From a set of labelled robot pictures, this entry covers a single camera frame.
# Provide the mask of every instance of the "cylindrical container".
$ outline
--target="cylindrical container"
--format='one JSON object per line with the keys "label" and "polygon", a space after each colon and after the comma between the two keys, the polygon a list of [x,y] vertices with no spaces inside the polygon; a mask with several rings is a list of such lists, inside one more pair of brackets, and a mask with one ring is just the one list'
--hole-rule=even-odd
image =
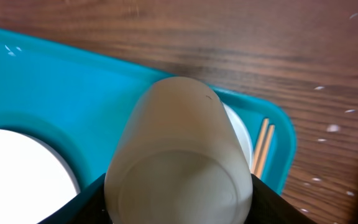
{"label": "cylindrical container", "polygon": [[174,77],[139,100],[104,185],[115,224],[241,224],[252,180],[218,96]]}

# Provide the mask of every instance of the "chopstick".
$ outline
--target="chopstick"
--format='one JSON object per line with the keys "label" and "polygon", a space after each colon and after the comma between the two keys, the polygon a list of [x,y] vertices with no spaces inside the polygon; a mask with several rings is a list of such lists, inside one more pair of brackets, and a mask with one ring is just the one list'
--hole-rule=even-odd
{"label": "chopstick", "polygon": [[262,171],[264,170],[264,167],[265,167],[267,154],[269,153],[269,149],[270,149],[270,143],[272,142],[274,128],[275,128],[274,124],[271,124],[268,127],[266,140],[264,141],[264,146],[263,146],[263,149],[262,149],[262,155],[259,158],[259,162],[257,164],[256,172],[254,172],[254,175],[257,176],[258,178],[261,178]]}
{"label": "chopstick", "polygon": [[260,153],[261,153],[262,146],[264,143],[266,129],[267,129],[268,124],[269,124],[269,119],[265,118],[264,121],[262,122],[262,127],[260,128],[258,141],[257,141],[256,147],[255,147],[254,162],[252,163],[252,169],[251,169],[251,173],[253,173],[253,174],[255,173],[257,164],[259,163],[259,157],[260,157]]}

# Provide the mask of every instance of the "brown wooden surface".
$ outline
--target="brown wooden surface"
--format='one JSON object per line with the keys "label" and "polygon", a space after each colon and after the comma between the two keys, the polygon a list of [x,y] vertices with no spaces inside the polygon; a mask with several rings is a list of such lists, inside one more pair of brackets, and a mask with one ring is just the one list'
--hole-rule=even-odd
{"label": "brown wooden surface", "polygon": [[318,223],[348,223],[358,202],[355,13],[358,0],[0,0],[0,27],[276,103],[298,135],[283,198]]}

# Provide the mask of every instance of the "tray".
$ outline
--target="tray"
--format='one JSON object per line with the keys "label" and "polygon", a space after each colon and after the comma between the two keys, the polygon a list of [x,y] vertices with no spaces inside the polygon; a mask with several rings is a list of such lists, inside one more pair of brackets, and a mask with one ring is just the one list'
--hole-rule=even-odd
{"label": "tray", "polygon": [[[84,189],[105,173],[138,98],[170,74],[0,29],[0,128],[52,146]],[[256,144],[275,124],[262,181],[282,192],[296,151],[288,116],[274,104],[212,86]]]}

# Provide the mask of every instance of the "wooden stick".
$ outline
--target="wooden stick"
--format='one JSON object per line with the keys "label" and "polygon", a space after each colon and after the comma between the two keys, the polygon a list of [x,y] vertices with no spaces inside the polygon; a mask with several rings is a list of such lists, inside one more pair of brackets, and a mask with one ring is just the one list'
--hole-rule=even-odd
{"label": "wooden stick", "polygon": [[269,153],[269,149],[270,149],[270,143],[272,142],[272,137],[273,137],[273,133],[274,133],[274,125],[271,124],[269,127],[268,127],[268,131],[267,131],[267,136],[266,136],[266,140],[264,142],[264,146],[262,148],[262,155],[260,157],[260,162],[258,163],[258,166],[256,168],[256,171],[255,171],[255,175],[258,177],[258,178],[261,178],[262,177],[262,172],[264,170],[264,167],[265,167],[265,162],[266,162],[266,158],[267,158],[267,154]]}
{"label": "wooden stick", "polygon": [[262,145],[263,145],[263,142],[265,139],[268,124],[269,124],[269,119],[265,118],[262,122],[262,127],[260,128],[258,141],[257,141],[256,147],[255,147],[254,160],[253,160],[252,169],[251,169],[251,173],[253,173],[253,174],[255,173],[255,168],[257,167],[257,164],[259,162],[259,157],[260,157],[260,153],[261,153],[260,150],[262,149]]}

